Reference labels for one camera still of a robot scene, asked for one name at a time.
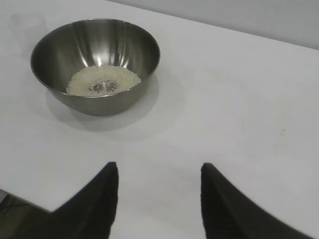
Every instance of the metal bowl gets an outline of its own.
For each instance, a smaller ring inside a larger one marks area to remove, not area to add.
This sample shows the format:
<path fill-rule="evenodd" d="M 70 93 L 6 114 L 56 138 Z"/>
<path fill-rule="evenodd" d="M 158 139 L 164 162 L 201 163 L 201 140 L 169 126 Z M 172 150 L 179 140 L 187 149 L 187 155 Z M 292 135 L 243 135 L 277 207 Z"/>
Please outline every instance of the metal bowl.
<path fill-rule="evenodd" d="M 84 114 L 102 116 L 132 106 L 145 92 L 159 61 L 156 40 L 141 27 L 115 19 L 88 19 L 59 27 L 41 39 L 33 50 L 31 68 L 59 101 Z M 93 65 L 125 67 L 142 82 L 108 96 L 67 94 L 73 74 Z"/>

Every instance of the table surface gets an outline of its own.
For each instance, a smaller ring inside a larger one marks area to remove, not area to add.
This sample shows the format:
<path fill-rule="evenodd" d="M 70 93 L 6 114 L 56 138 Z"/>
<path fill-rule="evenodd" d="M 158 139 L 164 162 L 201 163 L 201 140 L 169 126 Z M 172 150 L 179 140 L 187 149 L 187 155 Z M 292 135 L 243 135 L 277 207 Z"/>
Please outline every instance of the table surface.
<path fill-rule="evenodd" d="M 54 211 L 116 161 L 115 238 L 204 238 L 200 168 L 211 162 L 319 238 L 318 51 L 104 0 L 0 4 L 0 189 Z M 97 17 L 142 26 L 162 53 L 144 97 L 105 118 L 69 110 L 29 66 L 44 34 Z"/>

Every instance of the rice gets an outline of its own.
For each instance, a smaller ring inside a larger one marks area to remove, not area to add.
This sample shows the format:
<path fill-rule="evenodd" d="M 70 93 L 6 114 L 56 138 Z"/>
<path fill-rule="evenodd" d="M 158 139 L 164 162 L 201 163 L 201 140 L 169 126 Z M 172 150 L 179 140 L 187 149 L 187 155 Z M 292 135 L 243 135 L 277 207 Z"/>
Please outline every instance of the rice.
<path fill-rule="evenodd" d="M 75 73 L 66 92 L 76 96 L 106 96 L 128 90 L 141 82 L 130 70 L 118 66 L 90 66 Z"/>

